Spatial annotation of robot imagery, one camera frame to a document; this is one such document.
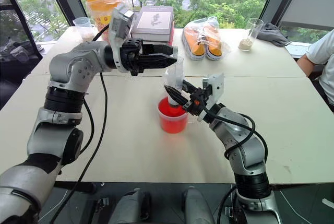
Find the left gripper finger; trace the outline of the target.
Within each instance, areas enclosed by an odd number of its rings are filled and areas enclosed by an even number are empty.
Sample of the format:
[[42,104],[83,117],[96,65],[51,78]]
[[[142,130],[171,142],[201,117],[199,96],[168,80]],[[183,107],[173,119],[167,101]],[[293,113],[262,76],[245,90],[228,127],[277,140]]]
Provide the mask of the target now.
[[171,56],[174,55],[174,48],[169,45],[165,44],[143,44],[142,45],[142,55],[148,56],[148,55],[167,55]]
[[176,62],[176,58],[166,54],[140,55],[138,58],[138,70],[144,71],[145,69],[162,69],[169,67]]

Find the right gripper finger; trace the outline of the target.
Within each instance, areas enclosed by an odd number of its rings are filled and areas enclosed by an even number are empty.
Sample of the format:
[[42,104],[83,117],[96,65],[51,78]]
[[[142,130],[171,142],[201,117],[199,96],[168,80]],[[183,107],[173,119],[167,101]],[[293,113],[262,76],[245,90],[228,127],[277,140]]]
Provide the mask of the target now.
[[192,85],[191,83],[189,83],[188,81],[186,81],[185,79],[183,79],[182,81],[182,90],[186,93],[188,93],[190,96],[193,96],[196,94],[197,92],[197,88]]
[[173,99],[177,104],[179,104],[182,107],[187,105],[188,99],[185,98],[181,92],[176,90],[174,87],[168,85],[164,85],[164,88],[168,93],[168,95],[171,97],[171,99]]

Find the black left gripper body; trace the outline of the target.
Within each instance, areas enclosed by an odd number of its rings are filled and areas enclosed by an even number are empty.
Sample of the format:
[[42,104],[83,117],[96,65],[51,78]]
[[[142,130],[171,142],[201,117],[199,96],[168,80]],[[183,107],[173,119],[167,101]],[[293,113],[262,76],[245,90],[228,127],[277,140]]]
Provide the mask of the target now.
[[139,66],[142,44],[142,39],[129,39],[123,43],[120,49],[122,65],[132,76],[137,76],[144,72],[144,69]]

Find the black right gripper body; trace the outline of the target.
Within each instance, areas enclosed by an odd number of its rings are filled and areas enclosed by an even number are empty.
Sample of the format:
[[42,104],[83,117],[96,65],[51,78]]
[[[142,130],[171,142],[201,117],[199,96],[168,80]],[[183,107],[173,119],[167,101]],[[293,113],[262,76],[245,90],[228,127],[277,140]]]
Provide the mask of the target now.
[[183,109],[194,116],[199,116],[206,106],[208,93],[206,89],[195,88],[185,91],[189,94],[189,100],[183,105]]

